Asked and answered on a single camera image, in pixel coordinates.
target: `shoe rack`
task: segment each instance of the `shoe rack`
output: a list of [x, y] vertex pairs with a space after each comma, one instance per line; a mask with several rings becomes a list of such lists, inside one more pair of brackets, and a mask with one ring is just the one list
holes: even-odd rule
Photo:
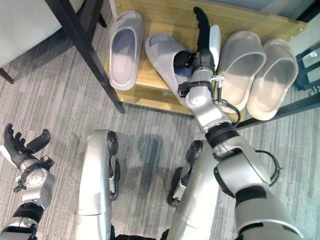
[[[113, 17], [126, 11], [137, 11], [144, 20], [144, 38], [151, 34], [165, 33], [186, 46], [192, 52], [197, 49], [198, 26], [194, 6], [206, 13], [211, 25], [218, 24], [221, 46], [229, 35], [250, 30], [259, 35], [262, 42], [270, 38], [286, 41], [303, 31], [307, 24], [287, 17], [262, 13], [207, 0], [109, 0]], [[108, 73], [109, 62], [105, 69]], [[135, 86], [127, 91], [116, 91], [122, 102], [183, 114], [191, 114], [171, 93], [170, 89], [149, 62], [144, 43]]]

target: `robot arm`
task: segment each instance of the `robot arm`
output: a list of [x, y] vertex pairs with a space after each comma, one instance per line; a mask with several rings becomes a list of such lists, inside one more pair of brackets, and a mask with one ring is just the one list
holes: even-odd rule
[[36, 240], [39, 222], [52, 199], [55, 177], [49, 171], [55, 162], [48, 156], [38, 160], [32, 154], [49, 143], [50, 133], [44, 129], [40, 136], [25, 147], [26, 140], [20, 139], [20, 132], [14, 137], [12, 127], [11, 123], [6, 126], [4, 145], [0, 146], [0, 151], [10, 163], [21, 170], [21, 175], [16, 179], [18, 186], [13, 191], [24, 191], [22, 203], [0, 230], [0, 239]]
[[[200, 8], [195, 7], [194, 12], [199, 22], [198, 48], [184, 64], [192, 66], [192, 82], [181, 84], [178, 91], [181, 97], [185, 96], [187, 107], [218, 161], [214, 168], [217, 182], [236, 199], [237, 240], [301, 240], [303, 235], [288, 211], [271, 193], [271, 177], [256, 151], [212, 101], [211, 81], [216, 68], [209, 51], [209, 22]], [[218, 93], [221, 87], [219, 79]]]

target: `black table leg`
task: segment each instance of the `black table leg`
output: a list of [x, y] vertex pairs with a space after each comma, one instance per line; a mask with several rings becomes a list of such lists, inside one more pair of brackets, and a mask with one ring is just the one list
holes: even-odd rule
[[280, 107], [278, 112], [276, 113], [276, 115], [273, 118], [271, 118], [270, 120], [261, 121], [261, 120], [255, 119], [255, 118], [250, 118], [248, 120], [244, 120], [244, 121], [240, 122], [236, 126], [236, 129], [237, 130], [245, 129], [248, 127], [263, 124], [263, 123], [266, 123], [269, 121], [273, 121], [276, 119], [287, 117], [292, 114], [298, 114], [303, 111], [318, 108], [318, 107], [320, 107], [320, 93], [313, 95], [313, 96], [306, 97], [302, 100], [290, 103], [290, 104], [285, 105], [283, 107]]
[[100, 16], [99, 16], [99, 23], [100, 25], [103, 27], [103, 28], [106, 28], [107, 27], [107, 23], [104, 19], [104, 17], [102, 16], [102, 14], [100, 13]]
[[101, 9], [104, 0], [87, 0], [79, 16], [81, 26], [86, 32], [90, 42], [94, 38], [97, 23], [100, 21]]
[[60, 22], [65, 33], [72, 40], [79, 53], [82, 55], [106, 94], [108, 94], [116, 109], [120, 113], [124, 114], [125, 109], [119, 101], [116, 91], [111, 87], [106, 71], [91, 45], [88, 35], [83, 29], [71, 3], [68, 0], [45, 0], [45, 2]]
[[0, 76], [7, 80], [9, 83], [14, 84], [14, 80], [9, 76], [9, 74], [3, 69], [0, 68]]

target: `chair leg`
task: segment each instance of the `chair leg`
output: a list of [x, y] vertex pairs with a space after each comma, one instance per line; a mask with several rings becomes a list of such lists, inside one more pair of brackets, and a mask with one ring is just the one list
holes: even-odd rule
[[102, 16], [102, 14], [100, 13], [100, 16], [99, 16], [99, 23], [100, 23], [100, 25], [103, 27], [103, 28], [106, 28], [107, 27], [107, 23], [106, 23], [106, 21], [105, 21], [105, 19], [104, 19], [104, 17]]
[[12, 79], [12, 77], [10, 77], [3, 68], [0, 68], [0, 76], [7, 80], [10, 84], [14, 84], [14, 80]]
[[89, 66], [116, 109], [124, 114], [125, 108], [122, 102], [120, 102], [115, 89], [110, 85], [108, 75], [101, 64], [95, 49], [91, 45], [88, 34], [82, 27], [70, 1], [45, 0], [45, 2], [62, 25], [64, 32], [69, 36], [76, 49], [82, 55], [84, 61]]

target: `white slipper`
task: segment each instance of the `white slipper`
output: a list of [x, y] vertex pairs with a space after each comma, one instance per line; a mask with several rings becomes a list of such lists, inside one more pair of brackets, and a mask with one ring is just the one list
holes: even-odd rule
[[188, 68], [174, 69], [175, 56], [181, 51], [189, 52], [171, 36], [163, 33], [153, 34], [145, 41], [145, 53], [150, 62], [179, 102], [186, 107], [185, 98], [178, 94], [178, 85], [191, 79], [191, 70]]
[[[218, 75], [224, 75], [221, 97], [241, 111], [248, 101], [257, 72], [266, 61], [260, 38], [251, 31], [238, 31], [224, 43]], [[221, 106], [226, 113], [233, 110]]]
[[115, 89], [128, 90], [136, 83], [144, 28], [136, 11], [123, 12], [111, 27], [109, 80]]
[[273, 38], [263, 47], [266, 62], [254, 78], [247, 109], [255, 119], [265, 121], [276, 115], [299, 68], [286, 41]]

